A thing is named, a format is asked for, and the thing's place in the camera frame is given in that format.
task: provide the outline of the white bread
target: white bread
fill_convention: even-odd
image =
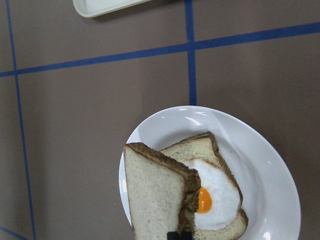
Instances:
[[[217,145],[214,134],[211,132],[206,132],[193,137],[183,139],[182,141],[171,145],[163,150],[163,154],[168,157],[176,159],[178,162],[184,163],[192,158],[201,158],[207,160],[219,168],[221,168],[226,175],[229,177],[230,181],[238,188],[240,195],[240,205],[237,213],[236,219],[220,230],[204,230],[195,229],[194,239],[195,240],[236,240],[238,239],[247,229],[248,218],[243,209],[241,209],[241,204],[243,196],[239,185],[233,176],[231,170],[226,164],[225,160],[219,153],[219,147]]]
[[[135,239],[167,240],[168,232],[194,233],[198,172],[143,143],[126,144],[123,152]]]

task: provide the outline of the egg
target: egg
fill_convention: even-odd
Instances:
[[[201,179],[198,210],[194,214],[197,229],[219,230],[229,225],[240,207],[238,188],[223,170],[201,158],[192,158],[184,163],[196,169]]]

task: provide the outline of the egg white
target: egg white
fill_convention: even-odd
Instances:
[[[208,212],[195,213],[195,227],[214,231],[225,228],[237,217],[240,206],[237,187],[213,163],[201,158],[193,158],[184,164],[198,171],[201,186],[206,188],[212,199],[212,207]]]

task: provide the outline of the white plate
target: white plate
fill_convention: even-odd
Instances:
[[[276,150],[253,128],[224,112],[200,106],[177,106],[144,120],[127,143],[143,142],[161,150],[184,138],[211,131],[243,194],[249,223],[240,240],[297,240],[301,209],[294,180]],[[124,156],[119,189],[131,223]]]
[[[93,18],[151,0],[73,0],[75,10],[83,17]]]

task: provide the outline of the egg sandwich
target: egg sandwich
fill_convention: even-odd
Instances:
[[[135,239],[167,240],[171,232],[193,235],[198,172],[140,142],[126,144],[123,153]]]
[[[243,196],[226,161],[219,153],[214,134],[186,138],[160,151],[196,169],[201,179],[195,240],[236,240],[248,226],[242,209]]]

